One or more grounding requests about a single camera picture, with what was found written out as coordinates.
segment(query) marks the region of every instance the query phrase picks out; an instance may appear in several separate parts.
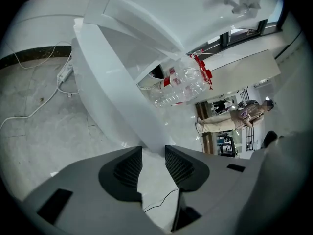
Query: black slot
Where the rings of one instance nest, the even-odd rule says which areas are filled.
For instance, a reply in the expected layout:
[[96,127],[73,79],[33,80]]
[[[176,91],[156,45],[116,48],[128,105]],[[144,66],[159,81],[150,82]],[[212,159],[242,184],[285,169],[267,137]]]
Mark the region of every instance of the black slot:
[[72,191],[57,189],[37,214],[53,225],[72,194]]
[[245,167],[240,166],[240,165],[236,165],[236,164],[232,164],[232,165],[229,164],[227,166],[227,168],[232,169],[232,170],[236,170],[236,171],[239,171],[239,172],[243,172],[245,170]]

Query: gray floor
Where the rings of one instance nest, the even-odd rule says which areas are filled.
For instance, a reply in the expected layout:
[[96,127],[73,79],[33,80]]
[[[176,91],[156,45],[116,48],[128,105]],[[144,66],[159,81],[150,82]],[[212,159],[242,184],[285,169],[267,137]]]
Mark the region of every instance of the gray floor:
[[[7,117],[29,115],[46,101],[56,88],[56,76],[66,60],[52,58],[28,70],[19,65],[0,70],[0,124]],[[35,60],[23,65],[29,67],[40,62]],[[77,91],[74,75],[62,85],[62,89]],[[191,126],[188,127],[190,131],[196,132],[193,122],[188,126]],[[123,147],[109,140],[88,115],[79,95],[69,98],[67,94],[57,92],[32,118],[10,120],[4,124],[0,132],[2,178],[11,194],[23,200],[50,178],[52,172],[75,161],[119,149]],[[143,169],[138,181],[143,209],[160,204],[176,188],[165,167],[165,159],[144,150]],[[147,212],[155,224],[167,231],[175,216],[177,197],[178,191],[175,191],[161,207]]]

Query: person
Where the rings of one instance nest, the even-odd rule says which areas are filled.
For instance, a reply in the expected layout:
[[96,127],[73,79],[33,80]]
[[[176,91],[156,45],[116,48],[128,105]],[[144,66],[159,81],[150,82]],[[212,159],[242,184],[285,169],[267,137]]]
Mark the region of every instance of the person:
[[264,112],[273,108],[273,101],[265,100],[262,105],[254,103],[241,110],[233,110],[205,120],[197,118],[196,129],[199,133],[203,133],[238,130],[245,126],[252,128],[263,121]]
[[216,114],[219,114],[222,111],[227,111],[233,105],[234,102],[235,102],[234,100],[223,100],[213,103]]

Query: plastic water bottle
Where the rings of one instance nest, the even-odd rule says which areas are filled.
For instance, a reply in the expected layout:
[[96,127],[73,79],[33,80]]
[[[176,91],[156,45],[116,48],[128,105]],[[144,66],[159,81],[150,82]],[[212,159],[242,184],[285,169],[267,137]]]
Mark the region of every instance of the plastic water bottle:
[[206,76],[195,59],[183,57],[171,68],[170,75],[149,91],[149,98],[156,107],[190,101],[209,88]]

